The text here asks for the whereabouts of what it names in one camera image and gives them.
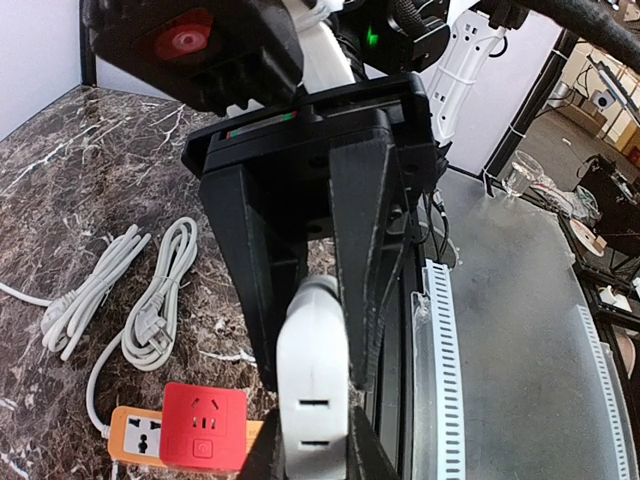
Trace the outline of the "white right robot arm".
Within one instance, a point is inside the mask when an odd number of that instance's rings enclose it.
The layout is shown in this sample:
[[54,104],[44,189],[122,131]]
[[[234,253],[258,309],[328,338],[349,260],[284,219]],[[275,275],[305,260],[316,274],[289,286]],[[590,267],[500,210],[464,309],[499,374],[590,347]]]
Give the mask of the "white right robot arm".
[[269,390],[276,343],[307,274],[307,244],[335,243],[350,377],[375,375],[384,310],[421,243],[417,205],[446,168],[418,75],[462,36],[440,1],[360,1],[328,24],[353,83],[313,89],[191,134],[183,164],[231,274]]

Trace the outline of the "orange power strip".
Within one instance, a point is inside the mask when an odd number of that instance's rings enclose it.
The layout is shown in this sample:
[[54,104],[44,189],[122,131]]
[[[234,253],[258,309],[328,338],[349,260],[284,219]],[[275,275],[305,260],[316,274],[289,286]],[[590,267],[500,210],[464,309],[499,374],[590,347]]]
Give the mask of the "orange power strip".
[[[130,464],[186,470],[165,465],[159,457],[162,411],[128,406],[114,410],[108,451],[114,460]],[[263,423],[247,419],[247,447],[250,451]]]

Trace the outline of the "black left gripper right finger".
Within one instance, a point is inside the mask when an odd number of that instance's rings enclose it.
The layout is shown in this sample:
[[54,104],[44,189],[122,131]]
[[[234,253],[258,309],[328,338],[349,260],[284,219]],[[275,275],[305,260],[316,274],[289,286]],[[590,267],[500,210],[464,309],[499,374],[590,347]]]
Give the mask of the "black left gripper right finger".
[[349,409],[347,440],[349,480],[399,479],[364,410],[359,406]]

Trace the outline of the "white adapter plug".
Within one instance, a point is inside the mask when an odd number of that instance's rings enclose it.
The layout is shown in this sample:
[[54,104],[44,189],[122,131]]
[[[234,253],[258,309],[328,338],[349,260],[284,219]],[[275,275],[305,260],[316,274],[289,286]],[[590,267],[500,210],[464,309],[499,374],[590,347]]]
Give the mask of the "white adapter plug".
[[278,335],[276,367],[287,477],[346,478],[349,345],[335,277],[302,281]]

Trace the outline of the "red cube socket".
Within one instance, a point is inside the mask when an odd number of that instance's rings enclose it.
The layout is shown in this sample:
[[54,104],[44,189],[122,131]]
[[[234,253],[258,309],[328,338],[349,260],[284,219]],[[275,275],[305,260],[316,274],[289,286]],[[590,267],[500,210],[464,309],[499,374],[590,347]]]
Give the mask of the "red cube socket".
[[171,382],[164,389],[159,457],[171,467],[237,472],[247,452],[247,395]]

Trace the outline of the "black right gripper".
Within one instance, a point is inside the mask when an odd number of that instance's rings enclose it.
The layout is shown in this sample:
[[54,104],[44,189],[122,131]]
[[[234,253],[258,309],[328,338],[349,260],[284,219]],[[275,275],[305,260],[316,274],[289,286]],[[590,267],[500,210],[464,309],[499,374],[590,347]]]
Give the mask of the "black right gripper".
[[439,178],[421,78],[402,74],[306,95],[191,134],[182,154],[235,286],[264,387],[307,273],[307,244],[332,238],[350,378],[374,383],[383,296],[415,238],[412,216]]

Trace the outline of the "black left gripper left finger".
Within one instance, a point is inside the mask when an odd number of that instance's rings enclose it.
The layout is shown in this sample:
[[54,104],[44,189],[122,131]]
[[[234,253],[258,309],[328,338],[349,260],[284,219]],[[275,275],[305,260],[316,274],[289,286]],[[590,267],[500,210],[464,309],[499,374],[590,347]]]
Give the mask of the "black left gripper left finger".
[[238,474],[239,480],[282,480],[283,447],[280,411],[270,410]]

